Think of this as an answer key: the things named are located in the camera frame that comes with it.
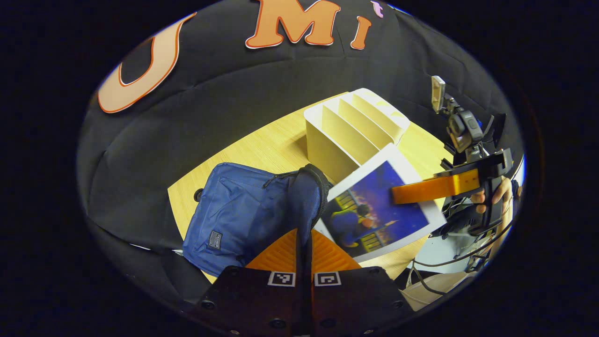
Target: wooden table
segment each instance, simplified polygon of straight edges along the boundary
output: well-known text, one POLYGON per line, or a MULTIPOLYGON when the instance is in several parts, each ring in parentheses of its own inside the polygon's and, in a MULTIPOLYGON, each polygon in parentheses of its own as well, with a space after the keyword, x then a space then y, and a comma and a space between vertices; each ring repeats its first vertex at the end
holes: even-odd
MULTIPOLYGON (((231 162, 272 173, 294 171, 308 164, 304 110, 318 103, 320 102, 290 113, 239 139, 170 186, 168 196, 181 237, 185 239, 187 227, 198 205, 193 199, 193 194, 198 188, 204 187, 210 172, 217 164, 231 162)), ((440 163, 443 158, 449 161, 453 159, 439 139, 414 123, 411 123, 403 135, 398 148, 422 179, 442 171, 440 163)), ((435 202, 439 208, 443 206, 442 198, 436 199, 435 202)), ((395 279, 420 251, 427 237, 428 235, 360 265, 380 266, 387 271, 389 277, 395 279)), ((216 279, 206 273, 204 275, 210 282, 216 279)))

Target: screw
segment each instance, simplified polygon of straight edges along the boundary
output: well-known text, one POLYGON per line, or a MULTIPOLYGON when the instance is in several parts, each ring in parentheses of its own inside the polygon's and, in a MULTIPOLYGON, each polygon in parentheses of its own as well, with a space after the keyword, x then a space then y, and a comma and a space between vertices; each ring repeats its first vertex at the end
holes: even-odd
POLYGON ((325 327, 327 329, 334 327, 336 324, 337 323, 332 318, 327 318, 326 320, 323 320, 322 322, 320 322, 320 326, 325 327))
POLYGON ((270 325, 270 327, 275 328, 275 329, 282 329, 285 326, 287 326, 287 324, 283 320, 272 320, 272 321, 270 321, 270 323, 268 323, 268 325, 270 325))
POLYGON ((212 310, 212 309, 214 309, 214 303, 209 300, 203 300, 202 308, 204 308, 206 310, 212 310))

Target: bag zipper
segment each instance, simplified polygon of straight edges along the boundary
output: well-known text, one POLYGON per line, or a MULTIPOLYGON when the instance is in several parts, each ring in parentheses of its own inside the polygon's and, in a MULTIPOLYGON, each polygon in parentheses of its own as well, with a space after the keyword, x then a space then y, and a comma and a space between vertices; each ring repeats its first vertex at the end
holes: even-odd
POLYGON ((316 166, 314 166, 312 164, 308 164, 300 169, 300 171, 301 170, 308 171, 315 178, 316 183, 318 184, 318 187, 320 189, 320 205, 318 206, 318 210, 316 211, 316 216, 312 219, 312 223, 310 225, 310 230, 312 230, 314 228, 314 226, 318 222, 318 219, 322 216, 322 214, 325 211, 326 195, 328 195, 328 190, 329 190, 329 180, 326 177, 324 177, 324 175, 321 177, 320 174, 318 174, 318 172, 316 172, 312 169, 312 167, 316 167, 316 166))
POLYGON ((262 186, 262 188, 266 188, 274 179, 283 179, 283 178, 289 177, 289 176, 296 176, 299 173, 300 173, 299 171, 292 171, 292 172, 287 172, 287 173, 275 174, 272 178, 270 178, 269 180, 267 180, 264 183, 264 185, 262 186))

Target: white cable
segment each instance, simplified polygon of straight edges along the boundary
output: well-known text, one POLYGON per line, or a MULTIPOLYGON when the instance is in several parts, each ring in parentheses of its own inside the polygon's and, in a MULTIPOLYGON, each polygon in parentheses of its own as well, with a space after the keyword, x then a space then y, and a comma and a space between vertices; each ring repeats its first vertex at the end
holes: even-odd
POLYGON ((428 302, 424 302, 423 300, 419 300, 419 299, 417 299, 417 298, 414 298, 414 297, 412 297, 411 295, 409 295, 408 293, 406 293, 406 292, 405 292, 405 291, 403 291, 402 289, 400 289, 400 292, 401 292, 401 294, 402 294, 403 296, 405 296, 405 297, 407 297, 407 298, 409 298, 409 299, 411 299, 411 300, 414 300, 414 301, 416 301, 416 302, 418 302, 418 303, 420 303, 420 304, 424 304, 424 305, 429 305, 429 304, 430 304, 430 303, 428 303, 428 302))
POLYGON ((412 268, 410 269, 410 273, 408 273, 408 280, 406 281, 406 288, 412 285, 412 272, 414 271, 414 262, 412 262, 412 268))

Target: blue backpack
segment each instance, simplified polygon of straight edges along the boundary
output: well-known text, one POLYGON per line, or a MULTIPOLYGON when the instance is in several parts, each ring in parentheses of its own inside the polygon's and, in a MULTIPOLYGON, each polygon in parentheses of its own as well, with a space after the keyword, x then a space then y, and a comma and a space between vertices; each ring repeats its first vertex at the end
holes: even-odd
POLYGON ((218 164, 201 191, 183 256, 219 276, 227 266, 244 267, 292 229, 305 243, 324 211, 329 187, 312 164, 282 174, 218 164))

